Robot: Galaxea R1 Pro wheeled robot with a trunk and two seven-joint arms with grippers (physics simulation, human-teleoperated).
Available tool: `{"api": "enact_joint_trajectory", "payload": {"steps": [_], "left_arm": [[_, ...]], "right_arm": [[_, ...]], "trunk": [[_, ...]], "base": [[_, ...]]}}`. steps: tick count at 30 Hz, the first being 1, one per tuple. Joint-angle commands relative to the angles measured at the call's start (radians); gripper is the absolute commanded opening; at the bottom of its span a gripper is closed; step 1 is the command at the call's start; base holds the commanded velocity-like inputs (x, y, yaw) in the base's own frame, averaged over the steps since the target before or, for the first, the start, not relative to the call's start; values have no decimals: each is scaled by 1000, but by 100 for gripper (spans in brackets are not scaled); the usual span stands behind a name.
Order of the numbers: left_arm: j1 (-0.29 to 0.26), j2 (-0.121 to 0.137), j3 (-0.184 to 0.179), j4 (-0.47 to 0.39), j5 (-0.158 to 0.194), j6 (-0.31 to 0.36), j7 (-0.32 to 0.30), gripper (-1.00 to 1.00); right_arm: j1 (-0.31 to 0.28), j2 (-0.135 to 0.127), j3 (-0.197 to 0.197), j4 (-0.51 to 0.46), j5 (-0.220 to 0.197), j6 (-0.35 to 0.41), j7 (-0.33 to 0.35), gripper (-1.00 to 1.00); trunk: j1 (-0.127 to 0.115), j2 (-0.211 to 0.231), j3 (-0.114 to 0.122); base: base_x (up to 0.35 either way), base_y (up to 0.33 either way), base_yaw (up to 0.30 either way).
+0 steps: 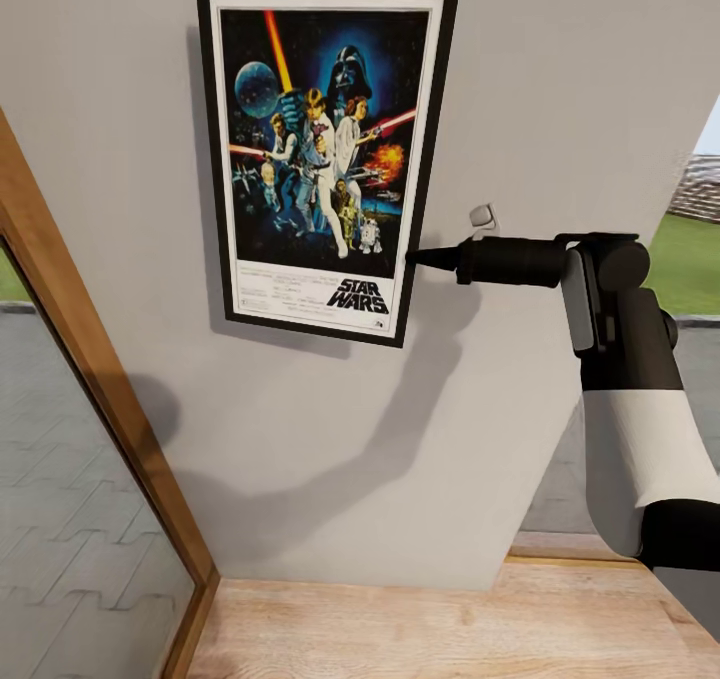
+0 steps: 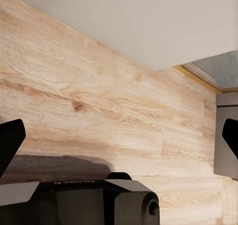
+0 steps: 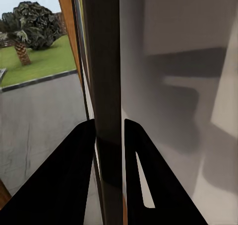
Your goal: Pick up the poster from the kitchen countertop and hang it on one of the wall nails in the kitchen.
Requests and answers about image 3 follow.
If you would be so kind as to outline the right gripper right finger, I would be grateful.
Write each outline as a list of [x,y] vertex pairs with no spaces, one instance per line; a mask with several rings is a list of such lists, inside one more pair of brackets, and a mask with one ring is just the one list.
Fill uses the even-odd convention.
[[[124,121],[128,225],[208,225],[144,128]],[[138,153],[155,208],[144,205]]]

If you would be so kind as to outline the poster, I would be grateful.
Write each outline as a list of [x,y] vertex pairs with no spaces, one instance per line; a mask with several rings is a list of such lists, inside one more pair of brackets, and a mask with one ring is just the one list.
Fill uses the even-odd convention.
[[71,0],[103,225],[123,225],[119,0]]

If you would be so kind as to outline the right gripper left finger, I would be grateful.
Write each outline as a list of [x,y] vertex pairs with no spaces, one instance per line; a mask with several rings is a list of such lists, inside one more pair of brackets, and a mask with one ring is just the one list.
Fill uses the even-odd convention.
[[0,225],[83,225],[96,140],[77,125],[0,211]]

